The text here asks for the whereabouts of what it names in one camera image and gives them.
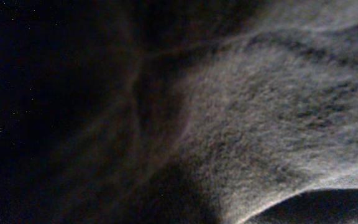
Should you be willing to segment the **dark green Nike t-shirt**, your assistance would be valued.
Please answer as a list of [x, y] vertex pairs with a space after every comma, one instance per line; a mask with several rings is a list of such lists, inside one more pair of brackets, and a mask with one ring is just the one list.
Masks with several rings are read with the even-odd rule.
[[0, 223], [358, 223], [358, 1], [0, 1]]

